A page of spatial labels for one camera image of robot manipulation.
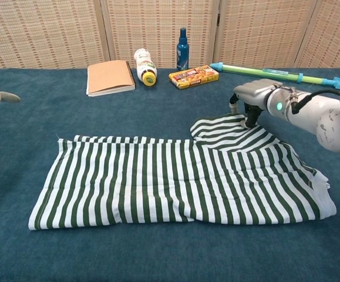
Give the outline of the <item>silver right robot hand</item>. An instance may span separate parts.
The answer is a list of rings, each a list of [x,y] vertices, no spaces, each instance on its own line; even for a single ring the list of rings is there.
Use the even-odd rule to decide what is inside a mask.
[[[236,86],[229,101],[231,113],[237,114],[237,102],[243,101],[247,117],[241,125],[247,129],[254,127],[261,112],[267,110],[270,93],[279,85],[282,83],[272,79],[259,79]]]

